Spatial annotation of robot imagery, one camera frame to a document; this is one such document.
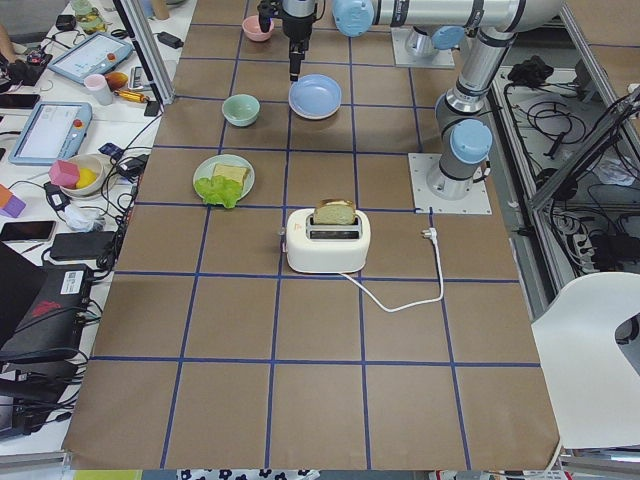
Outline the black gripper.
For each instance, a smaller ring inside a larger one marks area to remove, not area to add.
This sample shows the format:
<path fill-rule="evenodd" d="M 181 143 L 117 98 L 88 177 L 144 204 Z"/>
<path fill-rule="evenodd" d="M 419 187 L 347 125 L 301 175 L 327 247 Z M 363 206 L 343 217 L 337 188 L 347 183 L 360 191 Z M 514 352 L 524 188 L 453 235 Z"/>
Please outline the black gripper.
<path fill-rule="evenodd" d="M 317 20 L 316 0 L 261 0 L 257 6 L 260 30 L 267 33 L 273 19 L 282 23 L 289 39 L 289 79 L 299 80 L 303 54 L 309 49 L 313 24 Z"/>

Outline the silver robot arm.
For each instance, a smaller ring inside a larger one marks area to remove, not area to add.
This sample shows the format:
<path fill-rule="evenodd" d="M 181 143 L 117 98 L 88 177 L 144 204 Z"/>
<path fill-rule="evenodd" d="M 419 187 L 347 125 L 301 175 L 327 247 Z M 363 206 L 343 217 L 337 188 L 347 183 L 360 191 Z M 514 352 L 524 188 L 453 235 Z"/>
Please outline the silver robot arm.
<path fill-rule="evenodd" d="M 445 200 L 468 194 L 473 176 L 493 145 L 490 128 L 479 118 L 498 67 L 516 34 L 494 27 L 477 31 L 455 85 L 437 101 L 442 154 L 427 175 L 430 190 Z"/>
<path fill-rule="evenodd" d="M 404 25 L 445 25 L 463 28 L 493 27 L 503 33 L 532 30 L 559 13 L 563 3 L 552 0 L 410 0 L 334 1 L 336 28 L 347 37 L 358 37 L 373 25 L 396 28 Z M 309 49 L 314 24 L 318 21 L 315 1 L 261 1 L 259 26 L 269 30 L 279 19 L 289 39 L 289 77 L 299 79 L 301 64 Z"/>

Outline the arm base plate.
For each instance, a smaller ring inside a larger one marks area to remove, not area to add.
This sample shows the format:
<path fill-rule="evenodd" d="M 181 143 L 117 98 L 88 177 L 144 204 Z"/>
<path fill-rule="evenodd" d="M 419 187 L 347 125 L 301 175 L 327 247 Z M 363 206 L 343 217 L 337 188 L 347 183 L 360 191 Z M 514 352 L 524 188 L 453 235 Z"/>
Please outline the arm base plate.
<path fill-rule="evenodd" d="M 408 155 L 414 210 L 416 213 L 491 215 L 492 210 L 485 181 L 478 167 L 471 178 L 453 180 L 440 170 L 440 154 Z"/>
<path fill-rule="evenodd" d="M 429 35 L 413 28 L 392 28 L 392 46 L 397 67 L 449 69 L 455 68 L 451 50 L 435 48 Z"/>

